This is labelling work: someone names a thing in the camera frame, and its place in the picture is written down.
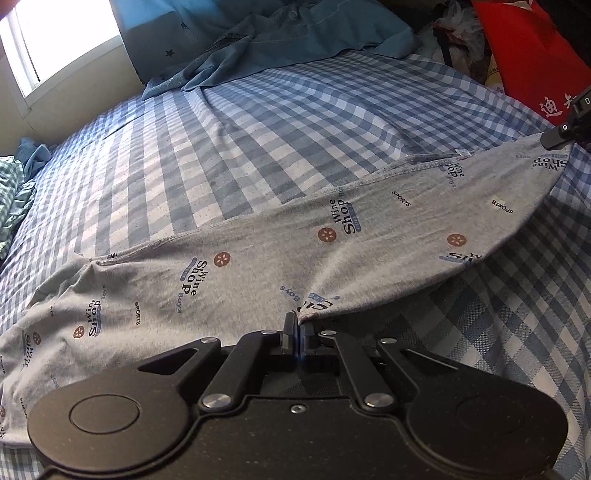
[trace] bed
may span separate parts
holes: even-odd
[[[0,271],[0,335],[75,254],[115,255],[350,183],[406,155],[487,150],[546,127],[519,102],[416,55],[348,51],[132,98],[62,143],[38,175],[35,203]],[[590,198],[591,160],[575,147],[542,207],[487,260],[375,308],[370,322],[352,313],[323,324],[366,344],[395,336],[545,391],[569,420],[555,469],[586,479]],[[43,388],[61,385],[56,374]],[[35,478],[40,469],[31,450],[0,449],[2,478]]]

